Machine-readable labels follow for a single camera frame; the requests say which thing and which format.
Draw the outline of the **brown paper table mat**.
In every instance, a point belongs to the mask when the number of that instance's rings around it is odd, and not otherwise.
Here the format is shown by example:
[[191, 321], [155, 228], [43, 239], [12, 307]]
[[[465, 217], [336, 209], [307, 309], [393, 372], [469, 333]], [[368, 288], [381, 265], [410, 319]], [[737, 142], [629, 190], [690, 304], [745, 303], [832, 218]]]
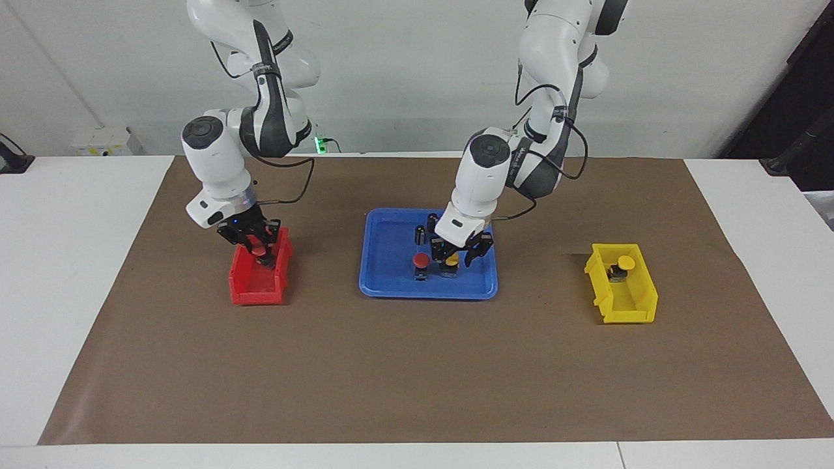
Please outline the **brown paper table mat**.
[[[283, 306], [237, 307], [233, 248], [191, 221], [176, 158], [41, 444], [828, 438], [831, 419], [682, 160], [593, 158], [495, 227], [488, 301], [364, 296], [366, 214], [446, 205], [450, 158], [327, 158], [269, 216]], [[607, 324], [592, 244], [637, 244], [655, 320]]]

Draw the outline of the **white wall outlet box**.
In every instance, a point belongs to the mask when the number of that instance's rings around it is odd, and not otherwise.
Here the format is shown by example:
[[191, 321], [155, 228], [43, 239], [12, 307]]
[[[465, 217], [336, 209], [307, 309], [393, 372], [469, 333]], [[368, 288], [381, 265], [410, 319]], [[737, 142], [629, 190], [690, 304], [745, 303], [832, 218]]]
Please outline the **white wall outlet box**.
[[78, 156], [140, 156], [145, 151], [126, 126], [80, 128], [72, 134], [70, 148]]

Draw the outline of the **red plastic bin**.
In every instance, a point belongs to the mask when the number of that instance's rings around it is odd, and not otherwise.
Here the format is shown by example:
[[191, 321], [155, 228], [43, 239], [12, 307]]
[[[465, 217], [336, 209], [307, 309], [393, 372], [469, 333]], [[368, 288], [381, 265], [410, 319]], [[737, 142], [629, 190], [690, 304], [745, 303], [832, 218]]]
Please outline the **red plastic bin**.
[[268, 269], [259, 264], [256, 256], [239, 244], [235, 248], [229, 271], [229, 290], [233, 305], [276, 306], [286, 300], [289, 287], [289, 263], [294, 256], [294, 246], [289, 229], [280, 229], [276, 244], [271, 247], [275, 255], [275, 267]]

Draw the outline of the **black side panel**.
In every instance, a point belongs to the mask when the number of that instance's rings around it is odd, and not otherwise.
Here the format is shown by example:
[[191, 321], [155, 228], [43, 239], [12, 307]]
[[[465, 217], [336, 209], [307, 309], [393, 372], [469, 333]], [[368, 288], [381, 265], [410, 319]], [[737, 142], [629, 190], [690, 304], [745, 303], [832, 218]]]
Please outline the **black side panel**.
[[[772, 158], [834, 104], [834, 0], [786, 60], [786, 71], [719, 154], [724, 160]], [[834, 131], [788, 166], [801, 191], [834, 191]]]

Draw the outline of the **black clamp mount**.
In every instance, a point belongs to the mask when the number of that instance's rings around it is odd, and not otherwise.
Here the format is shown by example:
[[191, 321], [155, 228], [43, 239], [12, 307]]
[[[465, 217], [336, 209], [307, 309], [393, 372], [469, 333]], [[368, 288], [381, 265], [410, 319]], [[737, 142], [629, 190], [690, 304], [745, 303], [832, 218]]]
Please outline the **black clamp mount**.
[[4, 173], [25, 173], [36, 157], [25, 152], [11, 137], [0, 132], [0, 175]]

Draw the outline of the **yellow plastic bin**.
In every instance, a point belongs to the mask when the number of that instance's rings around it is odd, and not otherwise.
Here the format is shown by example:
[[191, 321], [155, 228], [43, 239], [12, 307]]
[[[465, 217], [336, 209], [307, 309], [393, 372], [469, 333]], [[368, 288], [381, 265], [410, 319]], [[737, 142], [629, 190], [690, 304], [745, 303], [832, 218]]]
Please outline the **yellow plastic bin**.
[[[608, 267], [621, 255], [634, 258], [637, 266], [625, 281], [610, 282]], [[592, 284], [593, 305], [604, 323], [641, 324], [655, 320], [659, 294], [637, 244], [592, 244], [584, 273]]]

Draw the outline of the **black stand leg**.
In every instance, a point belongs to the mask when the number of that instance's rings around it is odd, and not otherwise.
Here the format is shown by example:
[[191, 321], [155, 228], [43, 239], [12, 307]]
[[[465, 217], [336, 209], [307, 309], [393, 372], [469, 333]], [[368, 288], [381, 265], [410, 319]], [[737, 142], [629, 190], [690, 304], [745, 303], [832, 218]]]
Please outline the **black stand leg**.
[[780, 154], [772, 158], [760, 158], [758, 162], [771, 177], [789, 177], [789, 164], [813, 150], [831, 131], [834, 131], [834, 104]]

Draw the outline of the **blue plastic tray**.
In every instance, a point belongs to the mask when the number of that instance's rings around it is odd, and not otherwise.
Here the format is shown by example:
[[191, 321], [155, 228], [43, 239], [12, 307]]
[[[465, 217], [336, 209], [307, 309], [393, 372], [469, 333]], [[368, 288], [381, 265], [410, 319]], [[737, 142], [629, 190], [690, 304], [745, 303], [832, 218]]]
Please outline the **blue plastic tray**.
[[455, 278], [441, 276], [430, 263], [425, 280], [414, 278], [413, 257], [430, 254], [429, 244], [418, 246], [414, 232], [425, 225], [435, 208], [376, 208], [367, 214], [358, 287], [370, 297], [421, 300], [489, 300], [498, 292], [494, 250], [463, 264]]

